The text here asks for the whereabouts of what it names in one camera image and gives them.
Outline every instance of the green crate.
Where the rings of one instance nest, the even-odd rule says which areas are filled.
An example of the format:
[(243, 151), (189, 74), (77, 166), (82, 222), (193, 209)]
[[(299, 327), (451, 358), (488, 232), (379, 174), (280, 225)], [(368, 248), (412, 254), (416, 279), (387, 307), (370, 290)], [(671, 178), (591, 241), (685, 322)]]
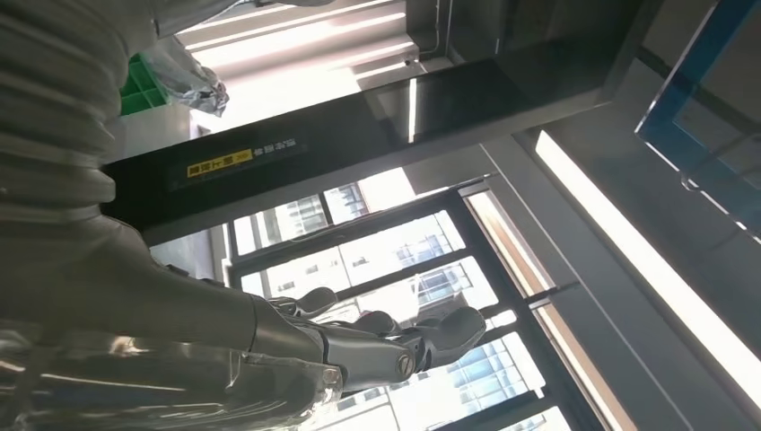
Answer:
[(121, 89), (122, 117), (166, 104), (166, 94), (143, 58), (130, 58), (127, 84)]

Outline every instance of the bolt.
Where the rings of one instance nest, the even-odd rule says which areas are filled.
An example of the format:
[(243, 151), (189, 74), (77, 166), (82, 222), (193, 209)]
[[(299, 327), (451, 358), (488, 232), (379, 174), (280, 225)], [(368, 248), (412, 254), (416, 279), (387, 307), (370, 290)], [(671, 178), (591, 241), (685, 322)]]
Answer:
[(402, 354), (397, 361), (397, 369), (404, 377), (412, 375), (412, 372), (415, 371), (414, 366), (415, 361), (413, 361), (412, 357), (406, 353)]
[(341, 373), (336, 368), (326, 368), (322, 373), (322, 381), (326, 384), (336, 384), (341, 380)]

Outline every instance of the yellow warning label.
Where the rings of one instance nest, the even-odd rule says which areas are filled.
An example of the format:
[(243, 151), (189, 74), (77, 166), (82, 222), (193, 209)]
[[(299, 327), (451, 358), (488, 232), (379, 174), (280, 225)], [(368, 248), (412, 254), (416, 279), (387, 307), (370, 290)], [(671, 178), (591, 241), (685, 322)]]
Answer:
[(220, 169), (230, 168), (236, 164), (254, 160), (254, 154), (251, 150), (239, 151), (238, 153), (228, 154), (217, 157), (213, 160), (191, 164), (188, 166), (188, 178), (197, 177), (205, 173), (219, 171)]

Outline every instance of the plastic bag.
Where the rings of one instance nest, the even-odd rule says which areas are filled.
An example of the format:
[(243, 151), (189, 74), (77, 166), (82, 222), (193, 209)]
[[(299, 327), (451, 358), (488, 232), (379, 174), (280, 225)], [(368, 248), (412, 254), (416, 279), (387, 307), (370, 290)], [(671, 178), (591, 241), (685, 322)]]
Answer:
[(230, 96), (217, 75), (201, 66), (175, 36), (141, 53), (170, 99), (221, 117)]
[(4, 431), (287, 429), (342, 385), (322, 364), (0, 321)]

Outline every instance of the blue frame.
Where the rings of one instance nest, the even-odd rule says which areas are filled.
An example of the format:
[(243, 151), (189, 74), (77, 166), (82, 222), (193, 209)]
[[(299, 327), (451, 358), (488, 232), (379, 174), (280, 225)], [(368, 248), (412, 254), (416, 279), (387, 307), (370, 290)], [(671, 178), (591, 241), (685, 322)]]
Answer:
[(677, 123), (677, 115), (759, 4), (761, 0), (721, 0), (713, 8), (637, 128), (639, 137), (681, 172), (689, 172), (701, 190), (756, 235), (761, 233), (761, 190), (721, 160), (707, 163), (710, 150)]

